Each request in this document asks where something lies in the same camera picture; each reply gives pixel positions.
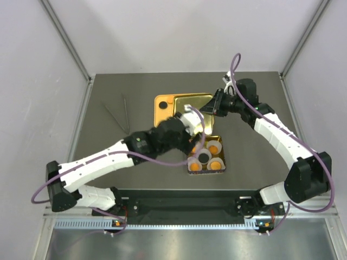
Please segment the gold tin lid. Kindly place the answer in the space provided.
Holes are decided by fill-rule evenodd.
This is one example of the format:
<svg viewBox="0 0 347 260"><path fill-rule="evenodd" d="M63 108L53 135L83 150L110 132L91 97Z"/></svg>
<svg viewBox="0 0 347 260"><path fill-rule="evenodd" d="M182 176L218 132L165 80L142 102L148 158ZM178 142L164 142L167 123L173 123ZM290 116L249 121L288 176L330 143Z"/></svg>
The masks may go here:
<svg viewBox="0 0 347 260"><path fill-rule="evenodd" d="M189 94L180 94L175 95L173 98L173 111L174 115L176 112L184 113L185 105L192 105L196 109L202 108L206 105L211 99L213 95L209 93L189 93ZM214 126L214 117L212 115L202 113L204 116L204 124L205 124L205 134L207 136L212 135L213 126Z"/></svg>

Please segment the orange shell cookie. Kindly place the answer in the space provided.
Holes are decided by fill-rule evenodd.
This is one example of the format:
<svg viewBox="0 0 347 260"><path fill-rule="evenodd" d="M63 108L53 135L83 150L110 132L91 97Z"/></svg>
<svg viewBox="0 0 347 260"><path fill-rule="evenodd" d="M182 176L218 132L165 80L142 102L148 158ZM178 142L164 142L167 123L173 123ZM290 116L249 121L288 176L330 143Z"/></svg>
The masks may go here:
<svg viewBox="0 0 347 260"><path fill-rule="evenodd" d="M200 170L200 165L197 163L192 163L190 166L190 171L199 171Z"/></svg>

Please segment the black sandwich cookie bottom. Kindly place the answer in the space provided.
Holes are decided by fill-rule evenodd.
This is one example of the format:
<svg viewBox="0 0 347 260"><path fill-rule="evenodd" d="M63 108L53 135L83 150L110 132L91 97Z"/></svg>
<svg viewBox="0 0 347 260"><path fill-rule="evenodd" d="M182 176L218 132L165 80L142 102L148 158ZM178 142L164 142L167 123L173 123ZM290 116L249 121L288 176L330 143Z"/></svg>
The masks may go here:
<svg viewBox="0 0 347 260"><path fill-rule="evenodd" d="M209 155L206 154L206 153L201 153L201 154L199 154L199 156L198 156L198 160L199 160L199 162L200 162L201 164L207 164L208 161L210 160L210 157L209 157Z"/></svg>

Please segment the chocolate chip cookie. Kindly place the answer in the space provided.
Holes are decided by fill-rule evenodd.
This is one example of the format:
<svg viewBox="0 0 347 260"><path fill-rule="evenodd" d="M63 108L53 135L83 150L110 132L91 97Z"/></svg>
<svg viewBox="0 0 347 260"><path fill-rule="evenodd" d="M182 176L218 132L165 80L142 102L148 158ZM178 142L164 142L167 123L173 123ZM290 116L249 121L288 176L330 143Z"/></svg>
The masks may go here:
<svg viewBox="0 0 347 260"><path fill-rule="evenodd" d="M210 146L209 151L211 154L218 154L219 153L219 149L216 146Z"/></svg>

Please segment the metal tongs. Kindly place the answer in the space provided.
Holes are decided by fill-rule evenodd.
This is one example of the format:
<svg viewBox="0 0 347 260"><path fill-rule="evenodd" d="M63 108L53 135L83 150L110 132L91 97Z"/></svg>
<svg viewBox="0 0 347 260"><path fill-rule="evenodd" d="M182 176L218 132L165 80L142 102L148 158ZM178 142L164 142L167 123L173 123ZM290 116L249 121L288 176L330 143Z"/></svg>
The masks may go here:
<svg viewBox="0 0 347 260"><path fill-rule="evenodd" d="M124 113L125 113L125 121L126 121L125 127L120 123L120 121L117 119L116 115L112 112L112 110L109 108L109 106L107 104L105 104L103 101L101 101L100 103L106 109L108 114L114 119L116 124L123 130L123 132L125 134L130 134L130 124L129 124L129 118L128 118L126 96L124 95L124 93L122 93L121 97L123 99L123 105L124 105Z"/></svg>

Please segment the gold cookie tin box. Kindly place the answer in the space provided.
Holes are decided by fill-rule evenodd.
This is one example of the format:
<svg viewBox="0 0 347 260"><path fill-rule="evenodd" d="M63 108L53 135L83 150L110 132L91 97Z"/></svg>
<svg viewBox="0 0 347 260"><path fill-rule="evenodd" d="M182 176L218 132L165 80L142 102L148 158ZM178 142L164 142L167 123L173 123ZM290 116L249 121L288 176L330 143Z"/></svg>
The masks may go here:
<svg viewBox="0 0 347 260"><path fill-rule="evenodd" d="M220 136L207 136L205 138L205 142L203 144L203 148L207 148L207 143L208 141L210 140L216 140L216 141L219 141L221 144L222 144L222 150L219 154L217 155L212 155L212 158L221 158L227 168L227 165L226 165L226 160L225 160L225 157L224 157L224 148L223 148L223 143L222 143L222 138ZM195 157L196 158L196 154L192 154L191 152L189 153L188 155L188 158L189 157ZM221 171L211 171L211 170L207 170L207 164L206 165L202 165L202 170L201 171L197 171L197 172L190 172L188 171L188 166L187 166L187 171L188 171L188 174L189 175L207 175L207 174L221 174L223 173L226 168L224 170L221 170Z"/></svg>

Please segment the round dotted biscuit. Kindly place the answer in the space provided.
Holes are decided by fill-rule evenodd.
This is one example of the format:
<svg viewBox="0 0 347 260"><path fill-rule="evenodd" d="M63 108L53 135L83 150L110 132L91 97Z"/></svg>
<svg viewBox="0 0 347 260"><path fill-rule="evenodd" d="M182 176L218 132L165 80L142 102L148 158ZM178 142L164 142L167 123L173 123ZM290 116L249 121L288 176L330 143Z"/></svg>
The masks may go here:
<svg viewBox="0 0 347 260"><path fill-rule="evenodd" d="M220 170L222 168L222 164L219 161L212 161L210 164L210 168L212 170Z"/></svg>

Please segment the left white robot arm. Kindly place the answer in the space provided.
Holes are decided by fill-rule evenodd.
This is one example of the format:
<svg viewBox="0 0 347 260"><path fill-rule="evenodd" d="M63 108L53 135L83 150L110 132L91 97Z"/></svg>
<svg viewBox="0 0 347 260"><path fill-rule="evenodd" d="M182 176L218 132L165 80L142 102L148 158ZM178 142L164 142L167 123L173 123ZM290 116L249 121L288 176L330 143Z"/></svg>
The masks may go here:
<svg viewBox="0 0 347 260"><path fill-rule="evenodd" d="M96 207L117 215L123 202L115 187L96 188L87 183L110 172L133 167L178 149L189 154L195 145L194 130L199 121L186 114L170 117L148 131L134 132L111 147L78 161L46 165L49 202L53 212L75 206Z"/></svg>

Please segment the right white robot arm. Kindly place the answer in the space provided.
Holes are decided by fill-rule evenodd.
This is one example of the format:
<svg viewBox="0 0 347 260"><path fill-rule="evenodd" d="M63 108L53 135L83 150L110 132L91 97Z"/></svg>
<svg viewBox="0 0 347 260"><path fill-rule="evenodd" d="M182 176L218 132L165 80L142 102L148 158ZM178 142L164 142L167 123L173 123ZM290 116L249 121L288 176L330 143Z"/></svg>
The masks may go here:
<svg viewBox="0 0 347 260"><path fill-rule="evenodd" d="M264 137L285 161L289 173L275 185L261 188L253 195L254 210L264 215L273 204L302 203L331 189L332 160L326 152L315 153L300 144L297 137L280 121L275 111L259 102L256 84L252 79L241 79L233 86L218 89L200 112L224 117L238 113L241 119Z"/></svg>

